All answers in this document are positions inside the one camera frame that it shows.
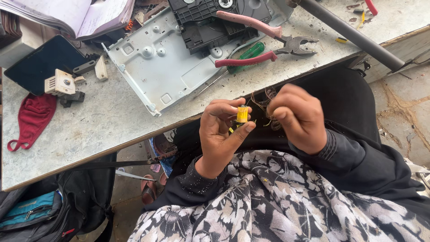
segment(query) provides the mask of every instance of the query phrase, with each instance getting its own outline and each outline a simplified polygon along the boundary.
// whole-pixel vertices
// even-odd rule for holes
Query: gray pipe
[[[334,13],[328,11],[315,0],[301,0],[298,3],[304,10],[336,30],[349,41],[366,51],[373,58],[377,59],[384,66],[387,66],[393,72],[398,71],[405,64],[404,61],[391,54],[388,50],[378,45],[360,31],[354,29],[351,25],[337,17]]]

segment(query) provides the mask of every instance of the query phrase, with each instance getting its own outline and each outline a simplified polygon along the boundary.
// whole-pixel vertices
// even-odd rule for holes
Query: teal backpack pocket
[[[22,228],[49,220],[58,215],[61,205],[62,198],[58,191],[19,202],[0,220],[0,231]]]

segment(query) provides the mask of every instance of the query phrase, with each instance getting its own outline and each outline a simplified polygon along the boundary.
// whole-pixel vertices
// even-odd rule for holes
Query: green screwdriver
[[[257,42],[253,47],[251,47],[249,50],[247,50],[245,53],[243,53],[239,60],[254,58],[256,56],[259,56],[261,53],[263,53],[265,49],[265,46],[262,42]],[[203,90],[201,90],[193,99],[196,99],[198,96],[200,96],[202,93],[204,93],[208,88],[210,88],[213,84],[215,84],[218,80],[223,78],[227,73],[234,74],[240,70],[242,70],[244,66],[228,66],[227,71],[224,72],[220,77],[216,78],[215,81],[213,81],[211,84],[209,84],[207,87],[205,87]]]

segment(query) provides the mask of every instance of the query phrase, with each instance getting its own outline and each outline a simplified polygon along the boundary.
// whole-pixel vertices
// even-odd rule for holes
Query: black backpack
[[[116,159],[117,154],[113,153],[92,162]],[[66,242],[97,229],[106,218],[109,222],[96,242],[108,242],[114,218],[109,204],[114,178],[115,168],[74,169],[12,192],[0,192],[0,222],[20,219],[16,220],[19,223],[0,228],[0,242]],[[16,210],[17,204],[25,204],[18,206],[23,211],[27,205],[46,197],[53,199],[52,205],[38,207],[39,217],[34,216],[36,209],[11,216],[10,211]]]

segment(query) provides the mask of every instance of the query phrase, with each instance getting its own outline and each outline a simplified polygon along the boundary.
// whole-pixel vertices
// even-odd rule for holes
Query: open notebook
[[[135,0],[0,0],[0,9],[86,40],[129,22]]]

